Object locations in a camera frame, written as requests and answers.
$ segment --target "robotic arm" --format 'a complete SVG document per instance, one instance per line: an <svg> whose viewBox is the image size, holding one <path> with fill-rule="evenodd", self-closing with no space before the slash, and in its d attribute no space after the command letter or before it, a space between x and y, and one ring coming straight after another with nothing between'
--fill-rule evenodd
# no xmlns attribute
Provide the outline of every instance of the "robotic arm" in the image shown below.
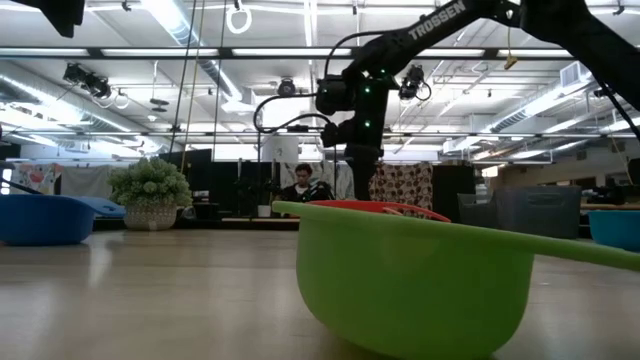
<svg viewBox="0 0 640 360"><path fill-rule="evenodd" d="M640 79L635 76L638 50L591 15L584 0L522 0L522 6L507 0L454 0L407 28L370 41L341 75L319 81L318 111L333 115L355 110L355 116L339 126L328 124L322 141L325 147L347 144L345 155L351 159L359 200L370 200L369 180L382 155L388 94L399 88L394 75L422 50L479 18L521 27L538 39L560 45L592 71L603 89L608 84L640 109L636 90ZM640 139L633 124L632 129Z"/></svg>

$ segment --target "person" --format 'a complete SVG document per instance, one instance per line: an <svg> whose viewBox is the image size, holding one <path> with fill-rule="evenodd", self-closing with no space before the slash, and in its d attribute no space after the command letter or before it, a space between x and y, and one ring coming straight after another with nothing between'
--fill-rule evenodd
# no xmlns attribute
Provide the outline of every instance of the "person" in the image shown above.
<svg viewBox="0 0 640 360"><path fill-rule="evenodd" d="M309 190L313 170L309 164L296 166L296 183L282 190L284 201L302 202L303 195Z"/></svg>

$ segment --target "green plastic bowl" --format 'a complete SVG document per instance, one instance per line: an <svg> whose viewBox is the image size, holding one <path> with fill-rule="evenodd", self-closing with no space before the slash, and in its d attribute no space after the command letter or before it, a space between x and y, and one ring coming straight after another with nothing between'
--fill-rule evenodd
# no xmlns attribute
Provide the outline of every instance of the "green plastic bowl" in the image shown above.
<svg viewBox="0 0 640 360"><path fill-rule="evenodd" d="M332 332L403 359L485 359L524 314L535 254L640 271L640 255L506 231L317 205L298 215L298 286Z"/></svg>

